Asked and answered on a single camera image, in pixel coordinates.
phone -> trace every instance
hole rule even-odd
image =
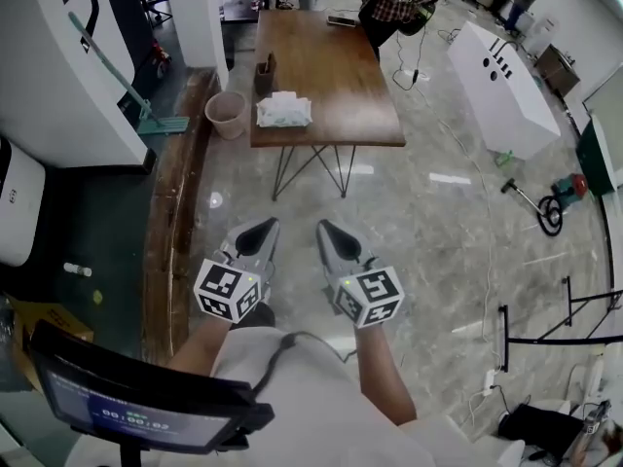
[[[327,24],[334,25],[334,26],[355,27],[357,25],[357,21],[354,19],[338,18],[337,16],[329,16],[327,18]]]

monitor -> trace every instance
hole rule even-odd
[[[127,358],[40,321],[30,354],[57,418],[120,445],[208,453],[243,449],[273,417],[248,382],[201,377]]]

mop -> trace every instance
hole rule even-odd
[[[183,133],[186,131],[189,118],[156,118],[149,105],[149,101],[141,97],[138,94],[138,91],[136,91],[129,81],[124,78],[124,75],[122,75],[112,64],[112,62],[108,60],[108,57],[104,55],[104,52],[97,46],[92,36],[89,34],[89,31],[84,28],[80,20],[73,12],[69,13],[69,19],[73,22],[74,26],[76,26],[76,29],[80,31],[85,40],[87,40],[87,43],[95,51],[95,54],[99,57],[99,60],[101,60],[106,69],[108,69],[108,71],[110,71],[110,73],[117,78],[119,83],[123,85],[132,98],[136,100],[138,105],[140,105],[140,123],[138,125],[138,129],[136,130],[139,135],[169,135],[171,133]]]

cardboard box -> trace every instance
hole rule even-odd
[[[28,303],[9,297],[15,313],[13,332],[13,357],[21,372],[39,392],[43,392],[35,367],[28,356],[28,343],[35,325],[46,320],[69,334],[93,341],[93,331],[67,309],[57,303]]]

tile floor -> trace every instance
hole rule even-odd
[[[321,2],[321,8],[339,10],[356,10],[359,5],[357,0]],[[276,216],[281,236],[271,305],[277,326],[310,330],[348,352],[354,345],[352,328],[343,315],[334,314],[323,293],[326,282],[314,228],[322,218],[359,228],[377,253],[396,267],[407,293],[401,312],[385,324],[385,330],[420,414],[448,413],[474,438],[492,429],[503,410],[495,393],[480,407],[475,426],[469,420],[468,399],[482,389],[485,371],[496,365],[492,347],[497,347],[497,307],[509,305],[512,334],[537,337],[566,313],[561,279],[571,275],[577,296],[603,292],[607,259],[602,218],[590,196],[568,210],[562,233],[551,239],[523,203],[499,191],[513,176],[529,195],[548,194],[555,179],[579,171],[575,138],[561,107],[548,95],[561,139],[529,162],[496,167],[446,55],[448,44],[438,34],[461,27],[468,19],[499,33],[489,15],[470,9],[460,0],[439,6],[426,27],[417,90],[403,91],[391,81],[400,63],[395,38],[381,48],[381,67],[407,146],[357,150],[345,199],[314,162],[278,202],[272,202],[279,149],[250,149],[247,136],[234,141],[214,136],[203,170],[194,260],[197,267],[227,229],[253,218]],[[229,90],[250,92],[253,52],[248,49],[253,47],[253,31],[252,25],[238,30],[238,49],[247,52],[237,54]],[[420,38],[420,34],[401,37],[403,69],[416,67]],[[408,85],[409,79],[401,73],[396,79]],[[486,189],[475,165],[427,103],[478,163]],[[348,151],[341,151],[343,164]],[[308,152],[299,150],[295,157],[302,162]],[[460,183],[445,183],[439,175],[459,177]],[[210,207],[212,193],[222,197],[218,207]],[[481,337],[490,241],[485,334],[493,345]],[[196,324],[201,314],[194,301],[192,306],[192,324]],[[560,335],[587,335],[603,313],[604,305],[590,306]],[[510,406],[529,394],[533,399],[562,397],[571,367],[583,361],[587,352],[585,348],[513,346],[510,372],[497,376],[496,382],[503,385]],[[354,358],[348,367],[356,375]],[[480,401],[475,397],[472,404],[477,407]]]

